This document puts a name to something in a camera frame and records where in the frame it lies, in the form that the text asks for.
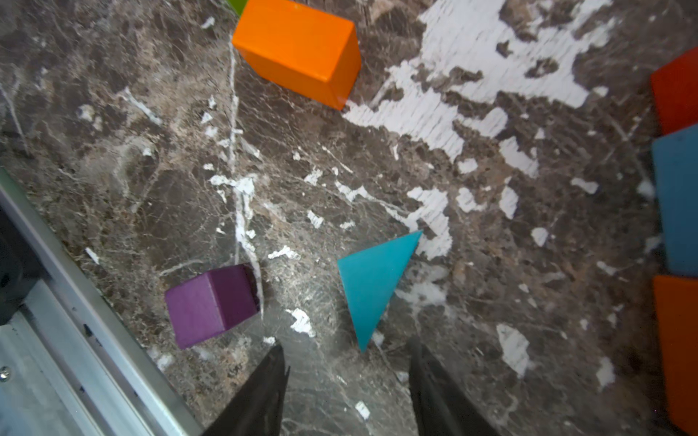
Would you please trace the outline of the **red block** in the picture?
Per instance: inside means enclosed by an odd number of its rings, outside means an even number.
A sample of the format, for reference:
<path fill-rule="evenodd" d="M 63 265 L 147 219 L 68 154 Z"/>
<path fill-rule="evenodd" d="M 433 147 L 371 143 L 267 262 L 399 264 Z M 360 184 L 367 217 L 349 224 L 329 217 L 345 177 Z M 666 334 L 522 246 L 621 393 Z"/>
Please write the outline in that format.
<path fill-rule="evenodd" d="M 663 136 L 697 123 L 698 48 L 692 48 L 650 76 Z"/>

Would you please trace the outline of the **light blue block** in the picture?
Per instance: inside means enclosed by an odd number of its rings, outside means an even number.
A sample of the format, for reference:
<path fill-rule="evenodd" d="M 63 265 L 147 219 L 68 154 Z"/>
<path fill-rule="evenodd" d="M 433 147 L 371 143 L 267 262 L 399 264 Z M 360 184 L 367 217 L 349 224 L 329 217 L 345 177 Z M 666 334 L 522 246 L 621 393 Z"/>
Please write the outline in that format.
<path fill-rule="evenodd" d="M 668 270 L 697 276 L 697 126 L 652 145 L 656 194 Z"/>

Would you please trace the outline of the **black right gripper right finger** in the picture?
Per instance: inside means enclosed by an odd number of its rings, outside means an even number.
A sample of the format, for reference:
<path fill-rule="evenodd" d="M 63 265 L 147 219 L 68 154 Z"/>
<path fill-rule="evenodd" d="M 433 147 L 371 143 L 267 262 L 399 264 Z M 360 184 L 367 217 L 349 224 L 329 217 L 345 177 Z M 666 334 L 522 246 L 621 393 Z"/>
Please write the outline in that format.
<path fill-rule="evenodd" d="M 418 434 L 498 436 L 419 338 L 412 337 L 408 344 L 409 387 Z"/>

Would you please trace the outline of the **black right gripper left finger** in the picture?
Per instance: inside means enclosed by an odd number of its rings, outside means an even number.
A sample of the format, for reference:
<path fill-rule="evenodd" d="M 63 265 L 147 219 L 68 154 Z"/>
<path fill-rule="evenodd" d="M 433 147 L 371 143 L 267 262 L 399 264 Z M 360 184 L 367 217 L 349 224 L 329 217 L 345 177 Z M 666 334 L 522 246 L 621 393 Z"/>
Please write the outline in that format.
<path fill-rule="evenodd" d="M 284 348 L 276 344 L 203 436 L 280 435 L 289 375 Z"/>

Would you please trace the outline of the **green block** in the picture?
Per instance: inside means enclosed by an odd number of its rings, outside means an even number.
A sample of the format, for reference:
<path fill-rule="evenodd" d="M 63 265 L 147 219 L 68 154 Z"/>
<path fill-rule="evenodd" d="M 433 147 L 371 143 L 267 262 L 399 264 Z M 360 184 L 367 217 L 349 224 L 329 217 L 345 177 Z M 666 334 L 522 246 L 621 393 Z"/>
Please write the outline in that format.
<path fill-rule="evenodd" d="M 243 14 L 247 4 L 247 0 L 226 0 L 226 2 L 238 16 Z"/>

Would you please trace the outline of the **teal triangle block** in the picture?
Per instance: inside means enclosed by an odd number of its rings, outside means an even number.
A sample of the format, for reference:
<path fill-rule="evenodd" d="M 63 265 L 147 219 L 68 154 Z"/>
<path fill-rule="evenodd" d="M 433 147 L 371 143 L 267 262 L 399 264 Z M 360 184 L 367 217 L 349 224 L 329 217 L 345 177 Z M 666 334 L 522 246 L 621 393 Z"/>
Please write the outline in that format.
<path fill-rule="evenodd" d="M 366 351 L 422 234 L 407 234 L 337 262 L 361 352 Z"/>

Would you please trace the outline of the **orange block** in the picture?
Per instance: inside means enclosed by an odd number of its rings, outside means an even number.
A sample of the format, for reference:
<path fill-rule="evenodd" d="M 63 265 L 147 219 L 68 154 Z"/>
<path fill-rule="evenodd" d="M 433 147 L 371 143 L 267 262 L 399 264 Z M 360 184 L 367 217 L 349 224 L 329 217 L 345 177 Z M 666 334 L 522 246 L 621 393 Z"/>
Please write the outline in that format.
<path fill-rule="evenodd" d="M 294 1 L 248 1 L 232 45 L 256 74 L 336 110 L 361 69 L 354 23 Z"/>
<path fill-rule="evenodd" d="M 653 281 L 667 412 L 673 424 L 697 434 L 697 281 L 658 275 Z"/>

